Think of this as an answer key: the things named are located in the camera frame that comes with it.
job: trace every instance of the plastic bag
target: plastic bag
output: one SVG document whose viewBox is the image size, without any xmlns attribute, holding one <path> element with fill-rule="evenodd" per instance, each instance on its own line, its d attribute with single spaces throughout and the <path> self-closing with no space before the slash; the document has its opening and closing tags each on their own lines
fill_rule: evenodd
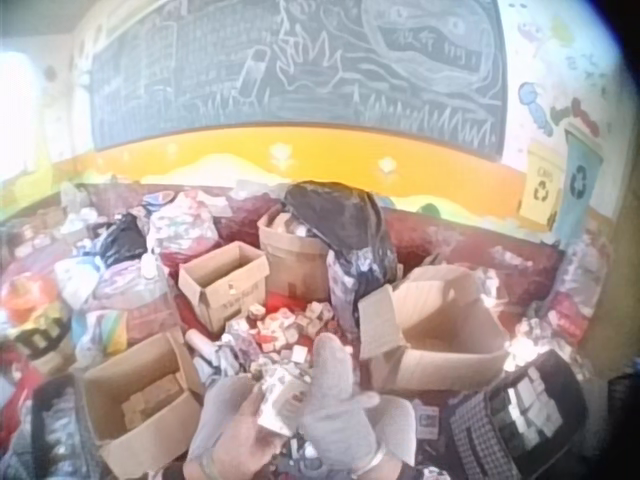
<svg viewBox="0 0 640 480">
<path fill-rule="evenodd" d="M 151 215 L 149 237 L 153 238 L 160 254 L 193 257 L 215 245 L 218 232 L 209 199 L 213 197 L 198 190 L 182 192 L 175 201 Z"/>
<path fill-rule="evenodd" d="M 116 355 L 127 349 L 127 315 L 117 310 L 99 310 L 86 315 L 86 330 L 76 345 L 80 367 L 92 367 L 105 355 Z"/>
<path fill-rule="evenodd" d="M 96 250 L 107 268 L 142 257 L 147 251 L 147 241 L 135 215 L 124 214 L 99 239 Z"/>
<path fill-rule="evenodd" d="M 164 274 L 144 278 L 140 261 L 135 260 L 108 269 L 83 310 L 126 313 L 127 343 L 133 345 L 180 324 L 174 294 L 169 278 Z"/>
<path fill-rule="evenodd" d="M 345 333 L 360 327 L 358 301 L 396 280 L 398 260 L 374 196 L 340 183 L 301 182 L 284 196 L 289 210 L 333 251 L 331 303 Z"/>
<path fill-rule="evenodd" d="M 96 288 L 104 267 L 99 257 L 73 257 L 53 267 L 62 298 L 74 310 L 79 309 Z"/>
</svg>

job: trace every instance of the plaid fabric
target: plaid fabric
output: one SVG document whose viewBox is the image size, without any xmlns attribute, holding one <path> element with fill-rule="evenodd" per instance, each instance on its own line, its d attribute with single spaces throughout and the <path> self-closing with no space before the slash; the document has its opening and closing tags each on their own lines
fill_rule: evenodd
<svg viewBox="0 0 640 480">
<path fill-rule="evenodd" d="M 460 459 L 470 480 L 521 478 L 491 422 L 484 394 L 479 393 L 462 402 L 450 423 Z"/>
</svg>

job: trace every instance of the orange container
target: orange container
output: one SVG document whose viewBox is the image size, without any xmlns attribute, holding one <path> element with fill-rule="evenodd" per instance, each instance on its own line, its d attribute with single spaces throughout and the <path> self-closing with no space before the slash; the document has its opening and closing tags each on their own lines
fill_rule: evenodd
<svg viewBox="0 0 640 480">
<path fill-rule="evenodd" d="M 47 277 L 24 273 L 2 286 L 1 298 L 11 323 L 22 325 L 35 311 L 55 302 L 58 289 Z"/>
</svg>

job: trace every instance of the packaging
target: packaging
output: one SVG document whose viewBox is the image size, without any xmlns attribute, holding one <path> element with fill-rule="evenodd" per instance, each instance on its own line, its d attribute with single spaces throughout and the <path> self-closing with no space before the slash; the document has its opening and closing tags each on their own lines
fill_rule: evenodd
<svg viewBox="0 0 640 480">
<path fill-rule="evenodd" d="M 267 290 L 305 301 L 329 299 L 327 253 L 318 238 L 301 237 L 271 228 L 282 212 L 273 207 L 258 221 L 260 248 L 269 261 Z"/>
<path fill-rule="evenodd" d="M 286 437 L 292 436 L 302 416 L 310 377 L 304 378 L 293 364 L 277 365 L 262 383 L 264 401 L 258 413 L 258 425 Z"/>
<path fill-rule="evenodd" d="M 178 287 L 200 321 L 220 334 L 228 320 L 246 315 L 254 303 L 264 304 L 267 275 L 264 252 L 233 242 L 181 265 Z"/>
<path fill-rule="evenodd" d="M 122 404 L 172 374 L 182 394 L 128 432 Z M 203 388 L 179 335 L 155 335 L 108 360 L 84 376 L 82 388 L 93 440 L 118 478 L 157 470 L 189 448 L 201 410 L 194 395 Z"/>
<path fill-rule="evenodd" d="M 360 358 L 382 390 L 473 390 L 502 372 L 506 332 L 462 267 L 419 267 L 358 303 Z"/>
</svg>

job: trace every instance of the yellow sign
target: yellow sign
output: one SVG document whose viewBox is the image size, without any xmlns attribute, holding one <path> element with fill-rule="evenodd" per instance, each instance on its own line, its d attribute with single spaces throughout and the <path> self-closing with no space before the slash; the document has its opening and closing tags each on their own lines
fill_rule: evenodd
<svg viewBox="0 0 640 480">
<path fill-rule="evenodd" d="M 520 215 L 550 226 L 558 209 L 558 194 L 562 186 L 563 161 L 555 152 L 539 144 L 529 146 L 529 162 Z"/>
</svg>

